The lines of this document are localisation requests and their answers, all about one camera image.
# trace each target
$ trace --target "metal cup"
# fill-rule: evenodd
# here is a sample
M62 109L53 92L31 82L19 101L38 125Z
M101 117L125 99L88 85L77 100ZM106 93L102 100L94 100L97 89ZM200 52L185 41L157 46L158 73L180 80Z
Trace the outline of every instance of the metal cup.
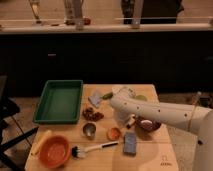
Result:
M93 123L87 123L87 124L84 125L84 127L83 127L83 133L84 133L84 135L88 139L90 139L90 140L94 139L95 132L96 132L96 126L95 126L95 124L93 124Z

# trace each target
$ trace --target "brush bristles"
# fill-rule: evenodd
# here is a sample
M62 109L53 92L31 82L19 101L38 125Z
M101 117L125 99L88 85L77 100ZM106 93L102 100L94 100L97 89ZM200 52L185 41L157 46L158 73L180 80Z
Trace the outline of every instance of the brush bristles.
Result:
M78 146L73 147L72 156L77 158L85 158L86 157L85 149Z

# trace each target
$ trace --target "green object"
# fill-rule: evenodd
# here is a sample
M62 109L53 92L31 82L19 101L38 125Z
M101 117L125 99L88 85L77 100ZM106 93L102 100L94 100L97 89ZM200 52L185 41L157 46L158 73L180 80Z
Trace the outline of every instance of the green object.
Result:
M147 101L147 98L146 98L146 96L144 96L144 95L137 95L137 96L135 96L135 99Z
M47 81L33 121L44 124L76 124L80 115L82 89L82 80Z
M111 98L112 98L112 96L113 96L113 93L112 93L112 92L110 92L110 93L107 93L107 94L105 94L104 96L102 96L102 99L104 99L104 100L108 100L108 99L111 99Z

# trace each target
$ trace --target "brush handle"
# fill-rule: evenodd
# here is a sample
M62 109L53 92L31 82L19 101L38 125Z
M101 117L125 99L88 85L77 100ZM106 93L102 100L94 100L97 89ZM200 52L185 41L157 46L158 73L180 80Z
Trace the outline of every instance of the brush handle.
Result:
M104 143L104 144L86 147L85 152L89 152L89 151L96 150L96 149L102 149L102 148L106 148L106 147L111 147L114 145L118 145L118 141L112 141L112 142L108 142L108 143Z

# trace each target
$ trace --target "sponge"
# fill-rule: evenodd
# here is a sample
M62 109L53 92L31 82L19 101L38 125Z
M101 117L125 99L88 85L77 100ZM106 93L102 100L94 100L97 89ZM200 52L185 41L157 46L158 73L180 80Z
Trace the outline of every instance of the sponge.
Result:
M136 135L134 132L127 132L124 136L123 152L127 155L136 155Z

